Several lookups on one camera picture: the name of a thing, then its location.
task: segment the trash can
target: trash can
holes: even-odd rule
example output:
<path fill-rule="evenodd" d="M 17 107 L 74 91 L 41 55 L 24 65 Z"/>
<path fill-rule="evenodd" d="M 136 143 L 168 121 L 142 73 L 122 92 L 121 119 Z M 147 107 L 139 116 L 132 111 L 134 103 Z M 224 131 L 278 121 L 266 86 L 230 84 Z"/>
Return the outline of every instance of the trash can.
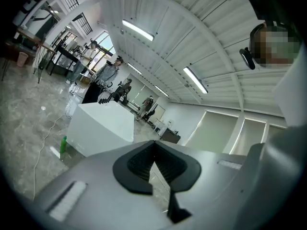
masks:
<path fill-rule="evenodd" d="M 17 65 L 19 67 L 23 67 L 24 66 L 24 63 L 25 61 L 28 59 L 28 55 L 24 52 L 19 52 L 19 57 L 18 57 L 18 60 L 17 60 Z"/>

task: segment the gray floor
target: gray floor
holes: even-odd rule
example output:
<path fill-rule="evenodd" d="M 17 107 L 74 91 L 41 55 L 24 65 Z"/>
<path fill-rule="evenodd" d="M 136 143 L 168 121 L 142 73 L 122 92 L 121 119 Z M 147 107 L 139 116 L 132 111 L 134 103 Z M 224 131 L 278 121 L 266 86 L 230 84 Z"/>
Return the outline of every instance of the gray floor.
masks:
<path fill-rule="evenodd" d="M 64 76 L 49 76 L 43 71 L 38 84 L 37 74 L 33 75 L 30 66 L 20 68 L 11 62 L 4 80 L 0 82 L 1 166 L 12 188 L 30 199 L 33 197 L 33 169 L 38 152 L 43 146 L 43 138 L 57 118 L 65 113 L 73 113 L 86 92 L 86 86 L 78 83 L 81 88 L 73 96 L 69 94 L 71 86 L 64 81 Z M 102 98 L 106 97 L 108 94 L 103 93 Z M 61 117 L 46 138 L 36 168 L 36 192 L 83 159 L 83 156 L 70 146 L 61 159 L 51 150 L 59 150 L 69 123 L 67 117 Z M 135 121 L 134 142 L 151 139 L 159 139 L 159 136 L 147 123 Z M 165 211 L 169 188 L 156 165 L 151 170 L 150 183 L 154 187 L 157 203 Z"/>

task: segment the metal railing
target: metal railing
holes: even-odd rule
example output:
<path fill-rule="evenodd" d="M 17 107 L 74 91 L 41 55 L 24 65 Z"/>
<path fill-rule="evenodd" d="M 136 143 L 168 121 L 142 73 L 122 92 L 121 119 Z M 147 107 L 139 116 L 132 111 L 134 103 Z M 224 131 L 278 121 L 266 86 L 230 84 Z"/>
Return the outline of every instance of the metal railing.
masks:
<path fill-rule="evenodd" d="M 65 0 L 66 4 L 68 5 L 70 10 L 75 9 L 77 6 L 79 6 L 79 3 L 77 0 Z M 90 24 L 88 23 L 85 15 L 83 13 L 80 14 L 81 17 L 76 20 L 77 23 L 81 26 L 81 28 L 85 31 L 86 35 L 88 35 L 90 32 L 92 32 L 92 28 Z"/>

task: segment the ceiling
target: ceiling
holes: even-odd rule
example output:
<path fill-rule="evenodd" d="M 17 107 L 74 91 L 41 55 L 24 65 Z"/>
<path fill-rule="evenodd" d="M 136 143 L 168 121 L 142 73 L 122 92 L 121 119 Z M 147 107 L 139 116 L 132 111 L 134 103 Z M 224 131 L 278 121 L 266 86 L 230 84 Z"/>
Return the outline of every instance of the ceiling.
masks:
<path fill-rule="evenodd" d="M 123 0 L 103 0 L 113 45 L 151 88 L 157 85 L 172 102 L 282 116 L 272 90 L 288 67 L 257 65 L 252 71 L 239 54 L 249 45 L 250 31 L 263 22 L 248 0 L 124 0 L 122 5 Z M 154 35 L 154 40 L 123 26 L 122 19 Z M 185 74 L 186 66 L 208 94 Z"/>

